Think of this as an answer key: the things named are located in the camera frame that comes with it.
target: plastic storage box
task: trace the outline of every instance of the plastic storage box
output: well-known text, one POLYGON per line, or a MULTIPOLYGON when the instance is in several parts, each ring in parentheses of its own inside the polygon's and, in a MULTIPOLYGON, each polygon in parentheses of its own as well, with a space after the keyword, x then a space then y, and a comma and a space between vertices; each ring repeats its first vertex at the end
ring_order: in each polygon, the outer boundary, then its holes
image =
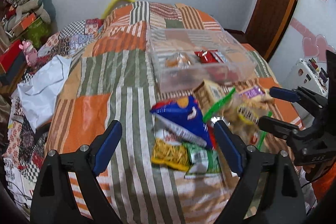
POLYGON ((193 29, 156 29, 150 32, 151 56, 156 82, 161 92, 197 87, 204 79, 219 84, 243 81, 256 67, 248 51, 228 32, 193 29), (202 64, 195 55, 199 50, 218 50, 223 63, 202 64), (182 52, 192 65, 167 67, 166 59, 182 52))

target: metal screw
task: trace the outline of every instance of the metal screw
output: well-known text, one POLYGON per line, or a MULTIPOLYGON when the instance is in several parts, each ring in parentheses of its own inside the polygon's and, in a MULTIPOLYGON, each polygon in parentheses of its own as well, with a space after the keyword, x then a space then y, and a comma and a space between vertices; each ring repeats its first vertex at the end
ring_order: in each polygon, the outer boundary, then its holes
POLYGON ((254 152, 255 151, 255 146, 254 145, 248 145, 247 146, 247 150, 250 151, 250 152, 254 152))
POLYGON ((55 150, 50 150, 50 151, 48 152, 48 156, 50 156, 50 157, 53 157, 55 154, 56 154, 56 151, 55 151, 55 150))
POLYGON ((280 155, 283 156, 283 157, 287 157, 288 153, 285 150, 281 150, 280 155))
POLYGON ((82 145, 80 148, 79 148, 82 152, 85 152, 89 149, 89 146, 87 144, 84 144, 82 145))

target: cardboard box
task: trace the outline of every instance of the cardboard box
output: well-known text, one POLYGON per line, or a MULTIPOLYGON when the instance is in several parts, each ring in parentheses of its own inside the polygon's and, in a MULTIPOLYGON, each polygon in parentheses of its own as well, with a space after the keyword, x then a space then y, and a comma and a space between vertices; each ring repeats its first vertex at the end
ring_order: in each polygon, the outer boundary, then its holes
POLYGON ((14 36, 19 36, 24 30, 26 30, 30 24, 32 24, 36 20, 36 15, 34 13, 31 13, 29 16, 24 18, 21 22, 16 24, 13 27, 13 33, 14 36))
POLYGON ((22 50, 19 48, 20 44, 20 39, 15 40, 9 46, 9 48, 2 55, 0 55, 0 74, 8 72, 14 60, 17 58, 19 53, 22 52, 22 50))

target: blanket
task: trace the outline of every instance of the blanket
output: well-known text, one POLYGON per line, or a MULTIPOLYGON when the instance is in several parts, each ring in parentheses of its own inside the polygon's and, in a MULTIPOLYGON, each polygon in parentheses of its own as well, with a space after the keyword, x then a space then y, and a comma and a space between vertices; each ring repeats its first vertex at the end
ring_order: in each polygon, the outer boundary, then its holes
MULTIPOLYGON (((190 91, 160 93, 154 81, 148 31, 155 28, 222 30, 208 14, 184 4, 164 5, 138 1, 115 9, 90 44, 80 52, 51 123, 45 154, 73 152, 90 144, 116 119, 123 135, 105 172, 97 180, 124 223, 212 223, 223 210, 229 193, 221 176, 184 179, 184 172, 152 165, 155 120, 149 110, 157 101, 190 91)), ((278 85, 262 57, 245 46, 258 65, 238 90, 252 85, 278 85)), ((273 116, 302 127, 288 102, 275 100, 273 116)), ((268 134, 264 151, 292 152, 268 134)), ((69 173, 73 193, 83 215, 90 213, 74 173, 69 173)))
MULTIPOLYGON (((52 35, 38 51, 37 70, 55 55, 72 58, 73 67, 79 61, 80 50, 91 41, 101 25, 100 19, 82 20, 73 22, 52 35)), ((28 82, 34 73, 34 70, 28 68, 21 82, 28 82)), ((46 137, 47 134, 44 134, 34 143, 34 132, 23 112, 19 97, 14 95, 8 125, 9 146, 3 156, 11 158, 14 166, 31 183, 36 182, 43 163, 46 137)))

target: green striped fabric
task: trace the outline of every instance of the green striped fabric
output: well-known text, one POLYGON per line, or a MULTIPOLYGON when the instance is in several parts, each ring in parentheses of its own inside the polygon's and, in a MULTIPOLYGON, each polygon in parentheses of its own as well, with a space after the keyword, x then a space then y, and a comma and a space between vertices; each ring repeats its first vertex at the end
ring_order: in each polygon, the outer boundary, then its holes
POLYGON ((135 87, 148 85, 147 77, 153 79, 153 76, 151 71, 148 72, 146 63, 150 65, 145 52, 138 48, 82 58, 77 97, 111 93, 116 85, 135 87))
POLYGON ((111 159, 115 199, 124 223, 185 223, 172 170, 152 167, 156 102, 153 86, 117 86, 108 102, 107 126, 119 120, 121 141, 111 159))
POLYGON ((271 73, 268 70, 267 62, 262 58, 262 56, 257 51, 249 51, 252 55, 252 58, 257 61, 257 66, 254 69, 255 74, 258 78, 261 77, 272 77, 271 73))
POLYGON ((149 3, 147 1, 136 1, 133 4, 133 10, 130 14, 130 25, 139 21, 150 22, 149 3))

